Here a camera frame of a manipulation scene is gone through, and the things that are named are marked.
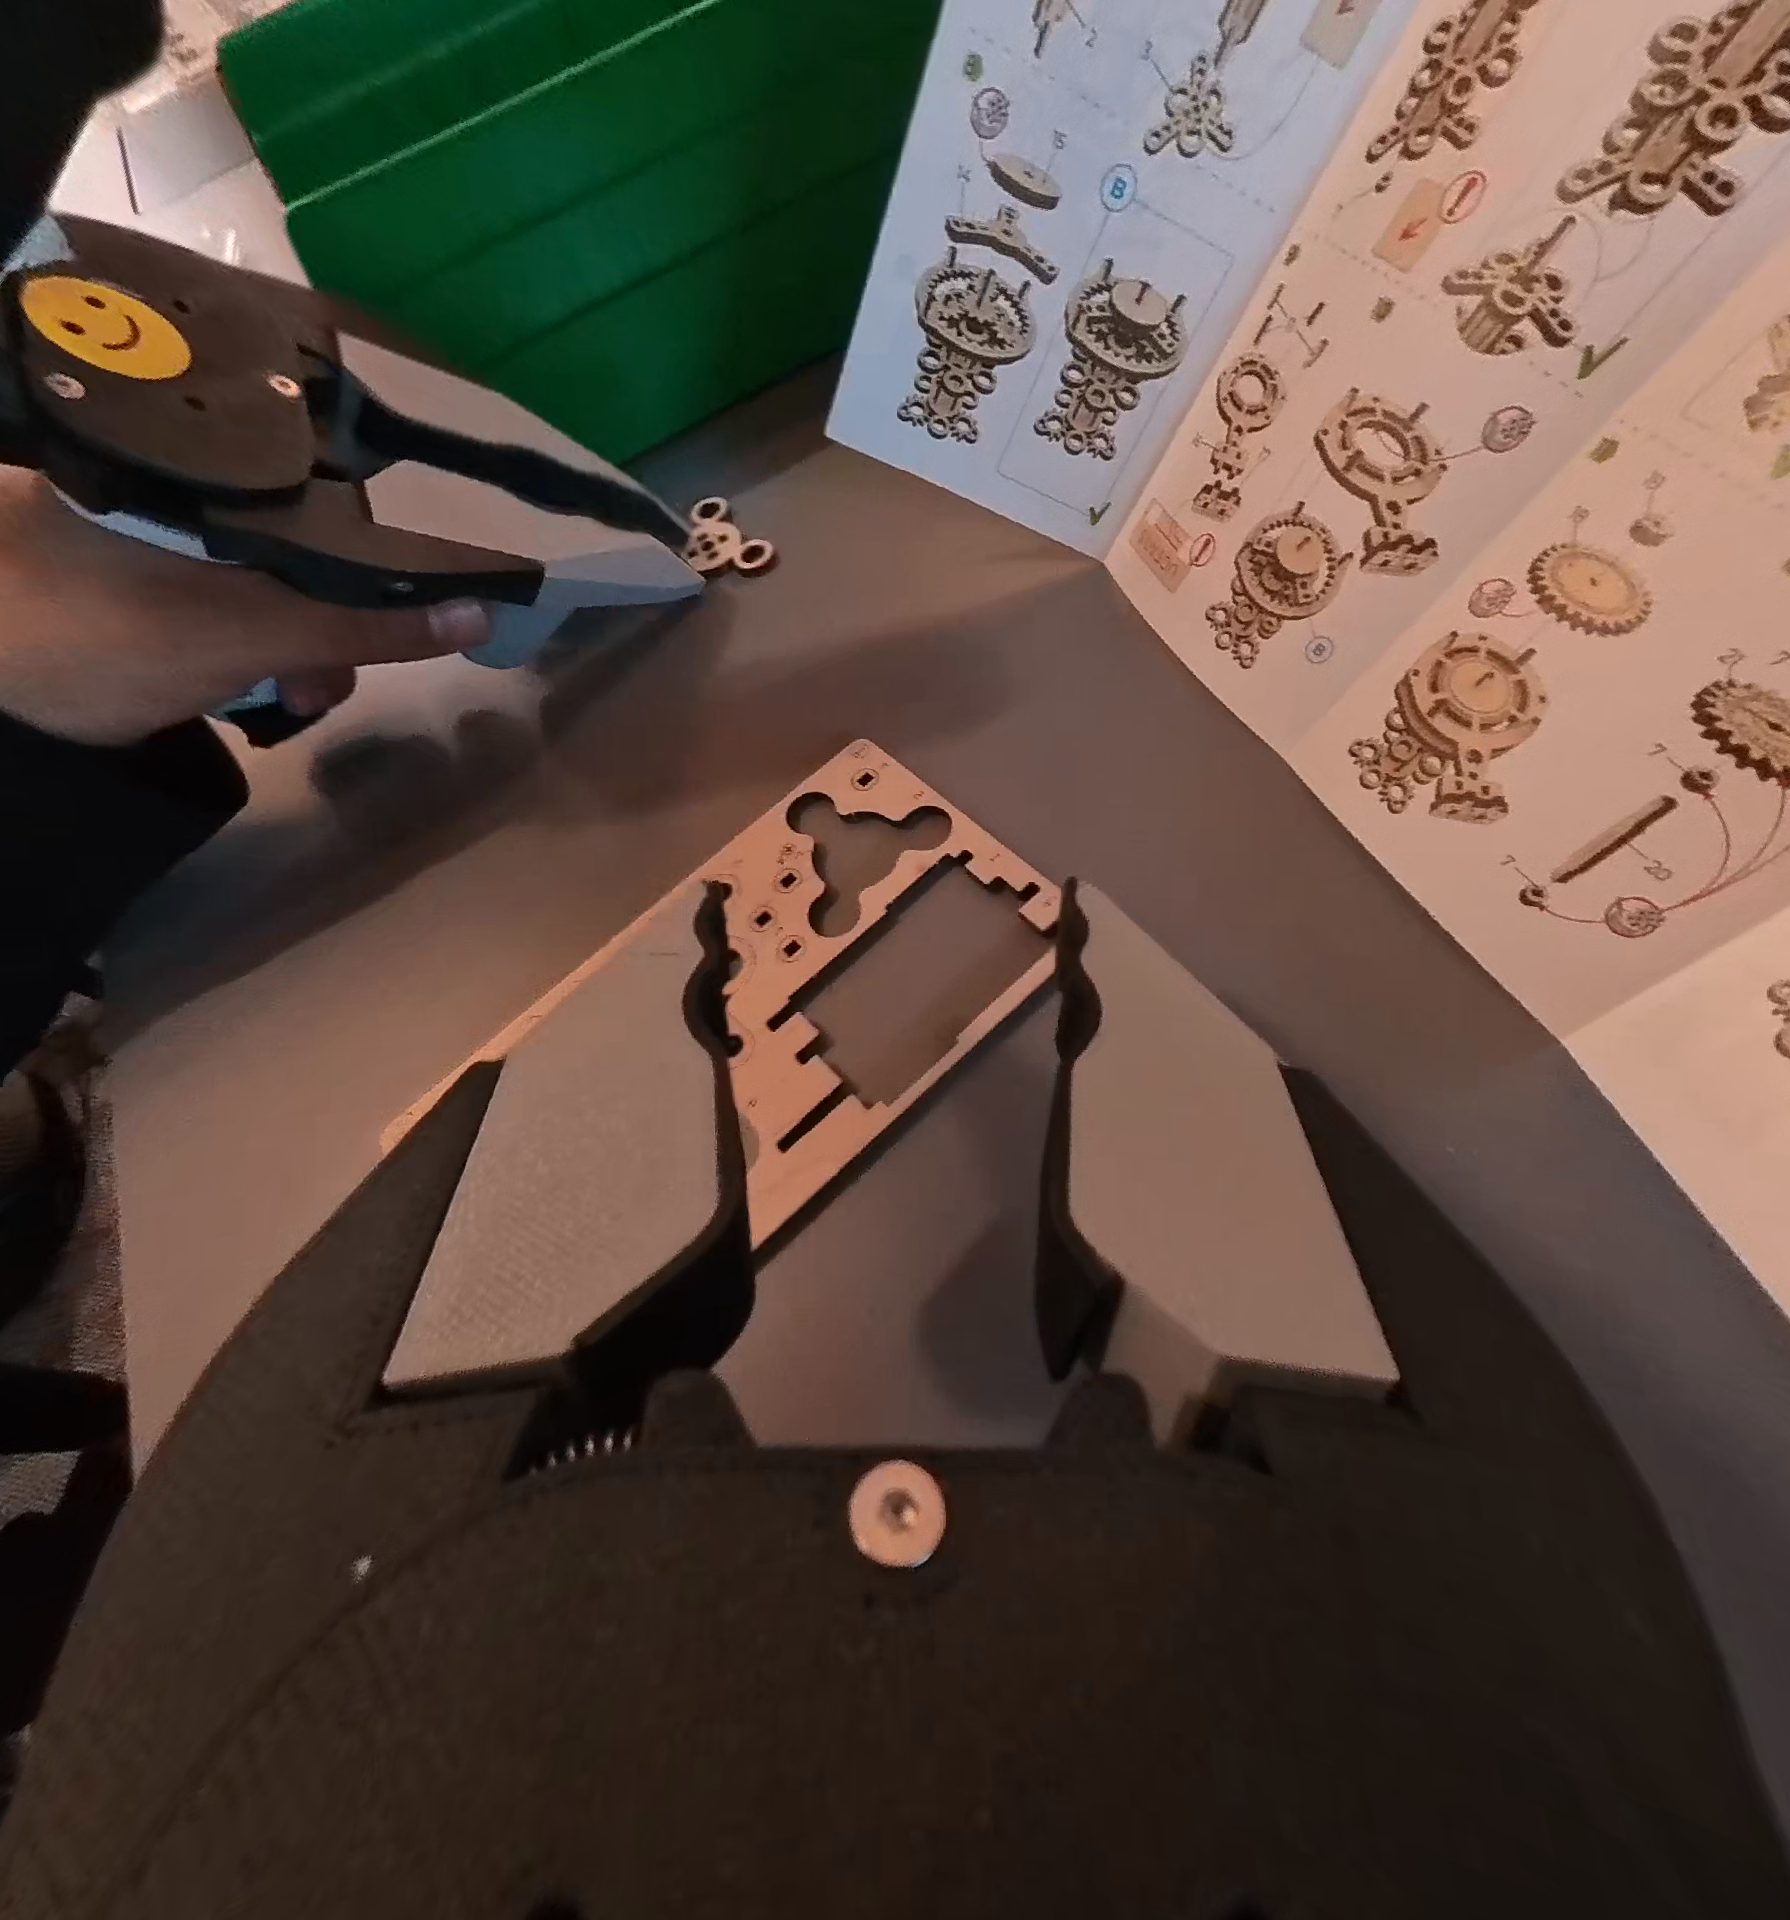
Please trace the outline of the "small wooden three-ring part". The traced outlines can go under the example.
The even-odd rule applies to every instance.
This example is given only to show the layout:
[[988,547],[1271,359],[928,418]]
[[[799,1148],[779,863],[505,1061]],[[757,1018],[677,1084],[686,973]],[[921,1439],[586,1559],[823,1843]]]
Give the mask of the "small wooden three-ring part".
[[724,574],[761,578],[775,569],[779,553],[772,541],[740,532],[727,496],[708,496],[692,508],[692,539],[683,560],[704,579]]

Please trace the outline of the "green plastic bin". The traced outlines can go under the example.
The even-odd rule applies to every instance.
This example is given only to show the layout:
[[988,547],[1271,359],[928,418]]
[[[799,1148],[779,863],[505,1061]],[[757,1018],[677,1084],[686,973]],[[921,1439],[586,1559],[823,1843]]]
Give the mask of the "green plastic bin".
[[303,3],[216,70],[314,288],[625,467],[849,346],[931,3]]

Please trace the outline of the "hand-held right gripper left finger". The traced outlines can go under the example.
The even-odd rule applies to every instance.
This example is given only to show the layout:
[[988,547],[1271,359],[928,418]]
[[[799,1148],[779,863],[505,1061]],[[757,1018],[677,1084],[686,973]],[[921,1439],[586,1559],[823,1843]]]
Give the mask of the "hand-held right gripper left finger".
[[384,1389],[647,1391],[737,1345],[756,1273],[727,932],[697,881],[497,1046]]

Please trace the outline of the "folded paper instruction booklet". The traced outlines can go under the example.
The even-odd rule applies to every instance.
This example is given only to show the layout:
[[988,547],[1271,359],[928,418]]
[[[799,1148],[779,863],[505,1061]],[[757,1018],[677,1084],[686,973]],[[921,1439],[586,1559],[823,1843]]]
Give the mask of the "folded paper instruction booklet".
[[829,435],[1101,564],[1790,1317],[1790,3],[945,4]]

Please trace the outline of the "person's left forearm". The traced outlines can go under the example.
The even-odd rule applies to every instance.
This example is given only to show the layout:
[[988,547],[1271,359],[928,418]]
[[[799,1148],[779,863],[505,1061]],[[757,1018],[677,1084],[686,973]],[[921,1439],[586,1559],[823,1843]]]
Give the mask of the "person's left forearm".
[[0,709],[0,1085],[131,905],[247,796],[205,719],[93,746]]

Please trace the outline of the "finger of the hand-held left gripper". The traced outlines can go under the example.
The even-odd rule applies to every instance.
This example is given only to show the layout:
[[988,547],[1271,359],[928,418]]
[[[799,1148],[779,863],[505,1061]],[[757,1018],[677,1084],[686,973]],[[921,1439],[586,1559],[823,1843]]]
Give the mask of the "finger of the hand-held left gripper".
[[706,579],[665,543],[602,543],[547,564],[528,607],[486,602],[491,633],[464,658],[488,668],[533,664],[575,618],[695,598]]
[[358,569],[689,569],[692,522],[438,368],[330,372],[330,547]]

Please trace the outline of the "person's left hand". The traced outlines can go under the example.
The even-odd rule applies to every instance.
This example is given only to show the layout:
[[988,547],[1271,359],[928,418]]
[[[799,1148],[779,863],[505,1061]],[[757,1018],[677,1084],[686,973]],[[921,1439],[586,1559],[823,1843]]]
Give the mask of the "person's left hand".
[[132,746],[272,683],[320,719],[374,664],[464,657],[486,609],[358,610],[258,571],[97,529],[45,478],[0,467],[0,709],[91,746]]

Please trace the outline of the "wooden parts sheet with cutouts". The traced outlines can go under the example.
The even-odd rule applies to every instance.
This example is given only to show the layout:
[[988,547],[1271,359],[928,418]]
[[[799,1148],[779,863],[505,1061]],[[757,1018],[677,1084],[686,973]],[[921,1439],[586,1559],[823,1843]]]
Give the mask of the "wooden parts sheet with cutouts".
[[[855,925],[821,931],[817,899],[829,883],[817,833],[795,821],[812,801],[832,805],[843,824],[901,830],[935,813],[945,830],[931,848],[896,853],[884,877],[860,881]],[[949,1022],[945,1037],[927,1046],[921,1066],[894,1094],[868,1098],[832,1065],[829,1029],[809,1007],[817,994],[856,977],[906,909],[951,874],[969,881],[985,899],[1004,901],[1008,927],[1027,939],[1027,958],[992,988],[979,988],[973,1011]],[[382,1130],[379,1155],[400,1146],[470,1066],[509,1054],[570,994],[623,958],[636,936],[652,931],[665,909],[700,899],[708,887],[722,896],[733,952],[724,997],[757,1255],[817,1212],[863,1157],[1054,982],[1061,885],[878,742],[859,736],[407,1106]]]

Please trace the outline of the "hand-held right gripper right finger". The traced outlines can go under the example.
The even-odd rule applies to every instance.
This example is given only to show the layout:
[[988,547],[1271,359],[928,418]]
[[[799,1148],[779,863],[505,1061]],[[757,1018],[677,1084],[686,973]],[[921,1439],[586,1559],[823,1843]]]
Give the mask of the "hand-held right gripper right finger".
[[1276,1052],[1099,887],[1064,885],[1033,1328],[1163,1446],[1253,1391],[1384,1405],[1388,1337]]

